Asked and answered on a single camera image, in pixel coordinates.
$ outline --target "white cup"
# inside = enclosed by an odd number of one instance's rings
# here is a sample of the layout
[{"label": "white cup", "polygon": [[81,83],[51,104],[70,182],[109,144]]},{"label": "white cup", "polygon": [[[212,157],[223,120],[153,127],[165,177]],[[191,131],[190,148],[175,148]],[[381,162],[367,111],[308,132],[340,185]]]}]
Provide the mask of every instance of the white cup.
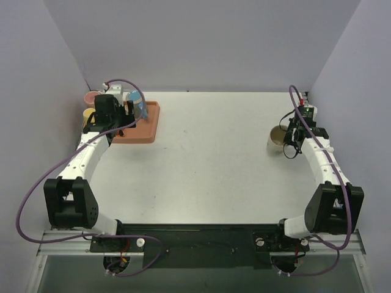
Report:
[{"label": "white cup", "polygon": [[278,154],[282,154],[283,138],[287,133],[286,130],[288,129],[288,127],[285,125],[281,125],[281,128],[279,125],[277,125],[273,127],[269,133],[266,150],[272,156],[277,156]]}]

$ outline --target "gray wall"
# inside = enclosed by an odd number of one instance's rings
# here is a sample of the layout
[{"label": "gray wall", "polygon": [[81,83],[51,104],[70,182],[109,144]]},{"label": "gray wall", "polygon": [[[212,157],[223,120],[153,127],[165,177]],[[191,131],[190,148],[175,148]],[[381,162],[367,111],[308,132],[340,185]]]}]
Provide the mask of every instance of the gray wall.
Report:
[{"label": "gray wall", "polygon": [[311,89],[318,120],[365,203],[359,230],[379,292],[391,286],[391,2],[362,0]]},{"label": "gray wall", "polygon": [[309,90],[359,0],[44,0],[91,87]]},{"label": "gray wall", "polygon": [[[15,230],[16,210],[38,177],[75,149],[88,90],[41,0],[0,9],[0,291],[24,292],[38,246]],[[48,226],[42,186],[22,226],[40,239]]]}]

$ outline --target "orange tray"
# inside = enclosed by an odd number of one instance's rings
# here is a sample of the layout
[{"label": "orange tray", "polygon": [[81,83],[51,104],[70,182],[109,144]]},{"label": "orange tray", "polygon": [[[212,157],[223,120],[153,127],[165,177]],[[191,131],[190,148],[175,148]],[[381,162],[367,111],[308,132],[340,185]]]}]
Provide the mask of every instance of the orange tray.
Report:
[{"label": "orange tray", "polygon": [[147,101],[148,120],[141,119],[135,128],[123,130],[124,136],[116,135],[113,143],[153,143],[158,128],[160,106],[156,101]]}]

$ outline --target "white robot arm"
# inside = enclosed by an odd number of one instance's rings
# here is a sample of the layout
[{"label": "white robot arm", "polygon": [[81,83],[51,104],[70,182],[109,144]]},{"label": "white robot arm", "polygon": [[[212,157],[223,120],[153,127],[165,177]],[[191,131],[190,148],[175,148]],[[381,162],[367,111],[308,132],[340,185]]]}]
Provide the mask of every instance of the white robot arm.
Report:
[{"label": "white robot arm", "polygon": [[76,228],[94,234],[116,235],[118,232],[119,221],[99,211],[89,186],[100,157],[109,148],[116,134],[107,134],[91,143],[89,141],[104,131],[129,125],[134,121],[133,103],[127,101],[127,106],[131,109],[127,114],[121,100],[121,86],[113,85],[111,89],[95,97],[96,112],[83,128],[78,148],[88,145],[72,158],[56,179],[47,179],[43,186],[49,221],[54,227]]},{"label": "white robot arm", "polygon": [[338,171],[348,192],[349,206],[352,213],[352,230],[354,230],[357,223],[364,193],[360,187],[352,186],[342,173],[333,155],[334,149],[330,145],[326,130],[316,127],[314,121],[316,107],[306,104],[305,106],[299,106],[299,110],[323,148],[320,148],[315,139],[308,134],[297,114],[295,114],[295,117],[290,120],[284,142],[294,146],[297,151],[306,156],[318,188],[305,209],[304,215],[284,221],[285,235],[301,239],[320,232],[346,234],[345,201],[340,180],[332,166]]}]

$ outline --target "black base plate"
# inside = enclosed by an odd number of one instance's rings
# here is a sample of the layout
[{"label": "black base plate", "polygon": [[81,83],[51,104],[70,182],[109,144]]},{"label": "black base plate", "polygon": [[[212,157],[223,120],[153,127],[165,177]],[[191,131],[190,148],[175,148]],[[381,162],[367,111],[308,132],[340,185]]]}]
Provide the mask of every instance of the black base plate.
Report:
[{"label": "black base plate", "polygon": [[[252,266],[256,269],[271,266],[270,252],[308,251],[299,239],[287,238],[278,224],[253,225],[123,225],[124,234],[149,235],[164,244],[164,254],[153,267],[159,268],[229,268]],[[265,244],[257,246],[262,238]],[[93,239],[90,252],[118,252],[122,244],[106,243],[109,239]],[[137,251],[132,239],[129,251]],[[144,245],[144,265],[148,264],[161,247],[152,240]]]}]

